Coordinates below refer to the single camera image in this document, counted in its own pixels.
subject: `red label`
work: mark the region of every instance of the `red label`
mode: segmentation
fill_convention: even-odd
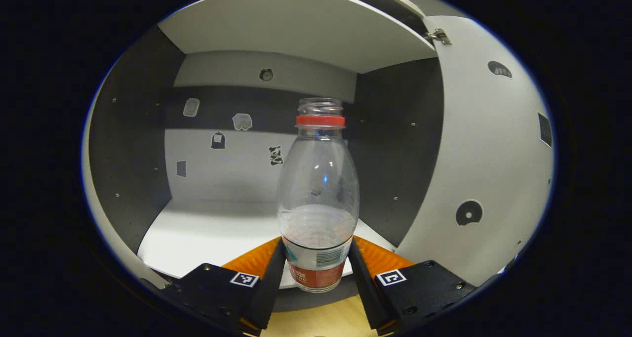
[[[308,288],[325,288],[329,287],[333,283],[336,283],[338,279],[343,275],[343,268],[345,267],[345,261],[327,270],[308,270],[296,267],[292,263],[289,265],[289,271],[292,274],[292,278],[298,283],[305,285]]]

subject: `round hole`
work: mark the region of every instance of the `round hole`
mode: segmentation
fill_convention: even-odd
[[[417,312],[417,306],[407,307],[402,312],[404,313],[404,315],[415,314],[415,312]]]

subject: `bottle label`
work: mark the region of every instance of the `bottle label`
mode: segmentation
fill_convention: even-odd
[[[296,267],[292,263],[288,264],[289,272],[291,272],[294,281],[309,288],[325,288],[336,283],[343,275],[343,268],[345,267],[344,261],[327,270],[309,270]]]
[[[341,278],[352,238],[330,249],[309,249],[283,237],[289,271],[305,287],[329,287]]]

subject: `plastic bottle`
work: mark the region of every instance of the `plastic bottle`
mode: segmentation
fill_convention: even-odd
[[[306,98],[298,112],[298,137],[278,181],[278,222],[294,282],[323,293],[340,283],[357,225],[359,185],[341,134],[341,102]]]

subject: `hinge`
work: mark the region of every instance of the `hinge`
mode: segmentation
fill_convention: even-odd
[[[452,44],[443,28],[435,28],[435,33],[424,33],[424,38],[427,40],[441,40],[442,44]]]

